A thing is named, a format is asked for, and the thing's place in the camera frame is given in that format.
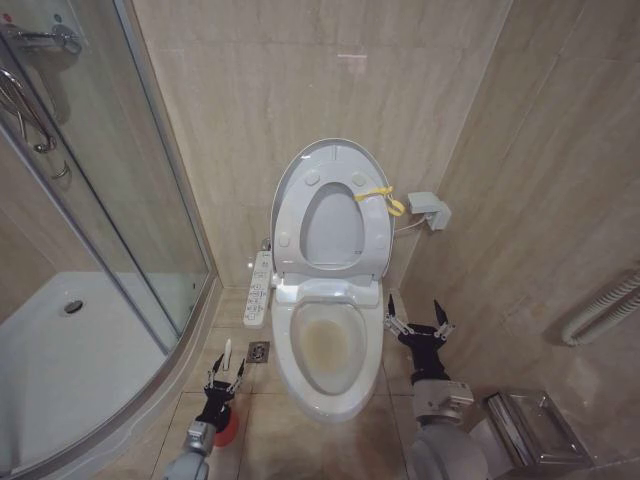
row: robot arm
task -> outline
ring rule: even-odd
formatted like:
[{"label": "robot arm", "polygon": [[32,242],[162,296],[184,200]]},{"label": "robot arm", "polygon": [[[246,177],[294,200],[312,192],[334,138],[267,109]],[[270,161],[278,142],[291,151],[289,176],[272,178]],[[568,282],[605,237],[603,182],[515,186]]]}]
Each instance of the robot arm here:
[{"label": "robot arm", "polygon": [[214,380],[223,356],[220,355],[209,371],[209,381],[204,387],[207,403],[202,413],[189,425],[184,451],[167,466],[164,480],[206,480],[209,476],[209,465],[205,459],[211,455],[216,433],[224,430],[229,424],[229,402],[233,400],[244,373],[243,360],[233,384]]},{"label": "robot arm", "polygon": [[423,480],[485,480],[488,467],[482,450],[457,428],[464,410],[473,403],[473,393],[467,384],[450,379],[438,357],[455,326],[438,302],[434,304],[439,328],[404,325],[395,316],[391,296],[385,319],[413,357],[413,413],[420,429],[411,446],[411,460]]}]

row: yellow cable tie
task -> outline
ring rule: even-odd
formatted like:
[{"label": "yellow cable tie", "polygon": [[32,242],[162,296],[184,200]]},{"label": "yellow cable tie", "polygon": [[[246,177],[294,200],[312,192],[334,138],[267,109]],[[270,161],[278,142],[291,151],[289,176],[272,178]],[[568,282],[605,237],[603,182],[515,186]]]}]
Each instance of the yellow cable tie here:
[{"label": "yellow cable tie", "polygon": [[368,197],[373,197],[375,195],[382,195],[385,201],[387,202],[387,211],[394,217],[399,217],[404,214],[406,208],[402,204],[402,202],[400,202],[399,200],[395,200],[391,196],[391,192],[393,192],[392,186],[381,187],[381,188],[374,188],[373,190],[367,193],[354,195],[353,197],[356,202],[361,202]]}]

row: water supply hose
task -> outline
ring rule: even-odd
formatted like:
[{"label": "water supply hose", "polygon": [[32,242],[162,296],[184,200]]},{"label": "water supply hose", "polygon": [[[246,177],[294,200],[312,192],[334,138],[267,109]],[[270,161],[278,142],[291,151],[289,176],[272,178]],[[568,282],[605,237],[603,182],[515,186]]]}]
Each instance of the water supply hose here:
[{"label": "water supply hose", "polygon": [[584,310],[578,312],[562,329],[562,341],[572,347],[585,345],[618,325],[640,308],[640,291],[601,318],[598,318],[598,315],[609,310],[616,302],[638,288],[640,288],[640,272],[636,272],[612,290],[600,295]]}]

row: toilet lid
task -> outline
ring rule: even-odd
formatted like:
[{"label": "toilet lid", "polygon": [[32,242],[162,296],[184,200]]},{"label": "toilet lid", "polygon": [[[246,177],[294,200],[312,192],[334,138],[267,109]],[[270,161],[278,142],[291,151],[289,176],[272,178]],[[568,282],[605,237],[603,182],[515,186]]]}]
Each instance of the toilet lid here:
[{"label": "toilet lid", "polygon": [[375,159],[351,141],[305,148],[287,167],[273,201],[275,271],[379,280],[389,263],[394,220],[383,197],[356,202],[354,195],[387,186]]}]

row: toilet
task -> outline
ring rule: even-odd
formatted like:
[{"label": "toilet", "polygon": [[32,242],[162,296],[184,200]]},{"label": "toilet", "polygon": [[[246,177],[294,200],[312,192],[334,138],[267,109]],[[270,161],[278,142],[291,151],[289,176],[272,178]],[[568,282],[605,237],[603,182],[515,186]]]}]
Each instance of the toilet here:
[{"label": "toilet", "polygon": [[388,186],[365,149],[327,139],[296,156],[274,196],[277,364],[300,408],[321,422],[357,415],[376,383],[394,219],[381,195],[354,196]]}]

